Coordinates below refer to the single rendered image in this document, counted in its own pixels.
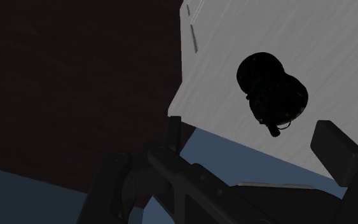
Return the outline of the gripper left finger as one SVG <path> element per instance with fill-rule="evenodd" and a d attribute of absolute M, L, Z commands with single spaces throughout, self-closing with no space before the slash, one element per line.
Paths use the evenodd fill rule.
<path fill-rule="evenodd" d="M 175 224 L 275 224 L 260 208 L 179 154 L 181 119 L 169 118 L 163 143 L 142 153 L 106 153 L 76 224 L 129 224 L 138 197 L 151 194 Z"/>

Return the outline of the black pear-shaped object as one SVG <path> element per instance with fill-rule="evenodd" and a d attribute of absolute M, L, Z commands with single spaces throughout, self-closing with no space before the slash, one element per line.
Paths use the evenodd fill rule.
<path fill-rule="evenodd" d="M 306 108 L 308 92 L 304 84 L 287 74 L 279 59 L 268 52 L 246 57 L 236 77 L 255 119 L 273 137 L 278 137 L 281 126 L 290 126 Z"/>

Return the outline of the white cabinet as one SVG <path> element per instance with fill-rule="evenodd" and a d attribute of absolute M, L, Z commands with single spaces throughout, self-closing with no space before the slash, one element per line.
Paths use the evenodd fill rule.
<path fill-rule="evenodd" d="M 310 149 L 318 120 L 358 144 L 358 0 L 184 0 L 180 19 L 182 83 L 170 115 L 323 176 Z M 256 52 L 276 56 L 308 91 L 279 137 L 256 121 L 237 83 Z"/>

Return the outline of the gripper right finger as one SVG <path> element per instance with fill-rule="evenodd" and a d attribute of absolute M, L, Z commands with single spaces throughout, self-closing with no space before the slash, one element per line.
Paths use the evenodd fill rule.
<path fill-rule="evenodd" d="M 346 187 L 331 224 L 358 224 L 358 145 L 330 120 L 319 120 L 310 148 L 340 187 Z"/>

